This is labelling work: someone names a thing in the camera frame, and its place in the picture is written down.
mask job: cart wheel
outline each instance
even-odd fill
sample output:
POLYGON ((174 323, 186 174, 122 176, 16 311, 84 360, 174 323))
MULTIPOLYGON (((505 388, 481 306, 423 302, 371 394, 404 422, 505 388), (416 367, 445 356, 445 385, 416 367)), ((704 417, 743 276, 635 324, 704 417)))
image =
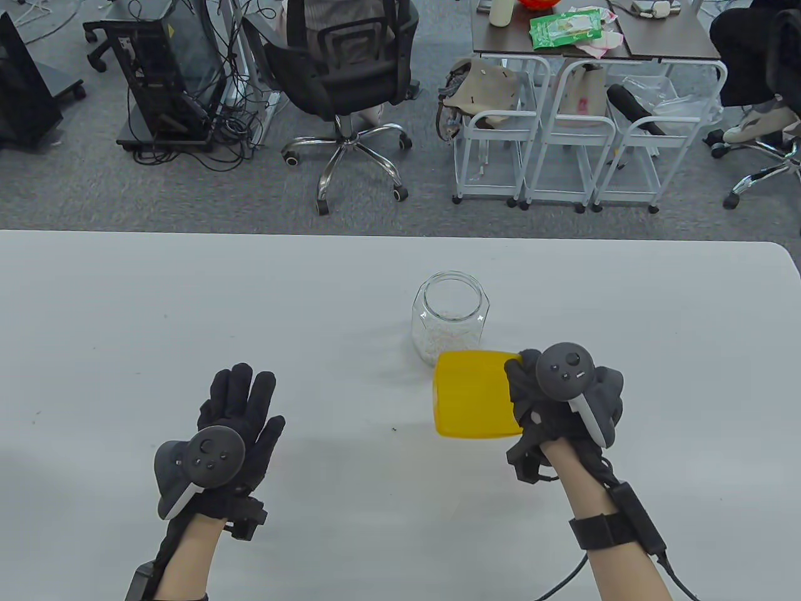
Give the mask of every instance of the cart wheel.
MULTIPOLYGON (((282 152, 281 156, 284 158, 284 162, 290 167, 297 167, 297 165, 300 163, 300 157, 298 156, 298 153, 295 151, 282 152)), ((320 214, 327 215, 328 209, 325 210, 325 213, 320 213, 320 214)))
POLYGON ((706 134, 706 138, 703 139, 703 142, 708 147, 713 147, 715 144, 720 144, 723 141, 723 130, 722 129, 715 129, 710 131, 706 134))
POLYGON ((395 186, 392 189, 392 195, 395 196, 395 200, 402 203, 409 197, 409 190, 406 189, 406 186, 395 186))
POLYGON ((729 196, 723 199, 723 208, 727 208, 729 211, 736 209, 738 204, 740 204, 740 194, 729 192, 729 196))
POLYGON ((328 214, 328 201, 322 198, 317 199, 317 215, 325 217, 328 214))
POLYGON ((104 61, 102 58, 91 58, 91 57, 87 58, 89 59, 89 64, 91 65, 92 69, 94 69, 98 73, 106 72, 106 69, 108 67, 106 66, 106 61, 104 61))
POLYGON ((730 146, 723 142, 719 142, 712 147, 712 158, 722 159, 724 156, 729 154, 729 150, 731 150, 730 146))

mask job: brown table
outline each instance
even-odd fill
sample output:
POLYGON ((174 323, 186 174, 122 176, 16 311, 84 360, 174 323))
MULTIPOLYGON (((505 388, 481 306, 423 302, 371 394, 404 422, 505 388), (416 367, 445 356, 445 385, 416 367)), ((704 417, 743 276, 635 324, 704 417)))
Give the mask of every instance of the brown table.
POLYGON ((529 36, 529 22, 535 17, 567 12, 572 6, 608 6, 618 15, 614 27, 618 32, 623 33, 626 41, 619 48, 606 53, 605 59, 651 60, 656 58, 693 61, 720 59, 720 55, 712 45, 689 2, 685 2, 680 14, 657 21, 633 17, 615 6, 610 6, 606 0, 562 0, 552 10, 544 12, 529 10, 518 2, 514 8, 512 22, 507 27, 490 25, 487 14, 476 12, 478 0, 471 0, 471 2, 473 52, 484 56, 539 54, 587 58, 588 55, 575 46, 534 50, 529 36))

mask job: plastic bag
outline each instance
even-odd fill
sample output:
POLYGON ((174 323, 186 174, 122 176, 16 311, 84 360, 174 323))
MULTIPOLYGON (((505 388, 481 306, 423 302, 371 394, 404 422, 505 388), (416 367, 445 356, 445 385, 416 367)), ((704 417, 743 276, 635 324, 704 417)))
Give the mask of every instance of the plastic bag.
MULTIPOLYGON (((719 99, 714 100, 709 112, 704 115, 705 107, 709 103, 708 97, 704 98, 700 94, 679 96, 673 83, 663 75, 627 75, 623 78, 622 85, 646 111, 658 117, 701 116, 705 125, 714 125, 723 118, 723 106, 719 99)), ((679 124, 660 123, 659 126, 668 134, 682 129, 679 124)))
POLYGON ((594 9, 533 18, 530 34, 535 49, 569 46, 598 39, 603 35, 601 11, 594 9))

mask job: forearm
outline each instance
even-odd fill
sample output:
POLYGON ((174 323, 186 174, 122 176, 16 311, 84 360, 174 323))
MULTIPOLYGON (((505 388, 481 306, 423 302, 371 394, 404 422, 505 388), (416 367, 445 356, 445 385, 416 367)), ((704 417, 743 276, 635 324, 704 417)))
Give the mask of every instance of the forearm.
POLYGON ((154 599, 195 601, 206 595, 208 573, 225 520, 196 515, 164 570, 154 599))
MULTIPOLYGON (((548 442, 542 452, 556 470, 577 519, 618 512, 566 440, 548 442)), ((590 551, 588 556, 603 601, 671 601, 654 562, 638 543, 590 551)))

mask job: chair base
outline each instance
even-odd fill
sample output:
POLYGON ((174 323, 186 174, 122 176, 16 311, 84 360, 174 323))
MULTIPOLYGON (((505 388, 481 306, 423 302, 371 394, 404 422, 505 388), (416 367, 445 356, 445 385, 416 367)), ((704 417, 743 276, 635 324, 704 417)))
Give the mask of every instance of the chair base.
POLYGON ((334 123, 335 136, 332 138, 313 138, 300 137, 294 138, 281 149, 281 156, 284 162, 290 167, 295 167, 300 163, 298 151, 305 147, 328 146, 334 148, 334 154, 328 160, 323 169, 320 179, 317 181, 317 213, 321 216, 328 214, 328 186, 331 184, 336 166, 342 160, 346 152, 358 151, 367 156, 368 159, 381 167, 392 180, 392 194, 395 200, 403 202, 409 197, 409 193, 401 180, 401 174, 397 167, 386 157, 378 154, 373 149, 364 145, 364 140, 379 134, 395 132, 399 135, 399 146, 401 150, 408 150, 412 147, 412 139, 400 125, 386 123, 378 127, 370 127, 363 131, 353 131, 352 119, 350 115, 337 117, 334 123))
POLYGON ((710 132, 704 142, 712 148, 712 156, 716 159, 721 159, 732 151, 750 149, 762 152, 778 161, 778 164, 772 167, 765 167, 752 175, 746 175, 735 184, 723 199, 723 208, 725 209, 736 209, 740 204, 740 197, 745 191, 777 175, 784 173, 795 175, 801 184, 801 138, 793 138, 789 144, 781 143, 781 139, 768 141, 755 139, 743 144, 727 144, 723 142, 723 132, 715 130, 710 132))

